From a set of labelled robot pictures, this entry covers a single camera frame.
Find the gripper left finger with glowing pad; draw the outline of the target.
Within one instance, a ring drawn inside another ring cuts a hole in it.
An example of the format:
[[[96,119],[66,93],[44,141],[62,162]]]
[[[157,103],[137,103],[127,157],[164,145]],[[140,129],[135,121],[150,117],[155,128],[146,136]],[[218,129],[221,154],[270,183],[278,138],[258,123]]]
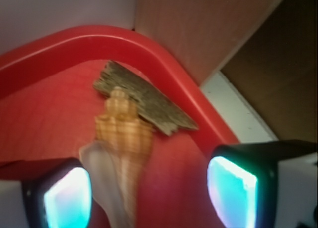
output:
[[[2,228],[86,228],[91,209],[90,176],[78,159],[1,162]]]

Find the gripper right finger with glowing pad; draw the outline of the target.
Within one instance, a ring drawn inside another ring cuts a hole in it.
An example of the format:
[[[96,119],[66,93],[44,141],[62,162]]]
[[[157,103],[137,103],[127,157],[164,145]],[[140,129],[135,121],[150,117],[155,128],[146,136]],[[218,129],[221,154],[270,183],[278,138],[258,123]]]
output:
[[[227,228],[315,228],[318,146],[283,140],[217,146],[207,189]]]

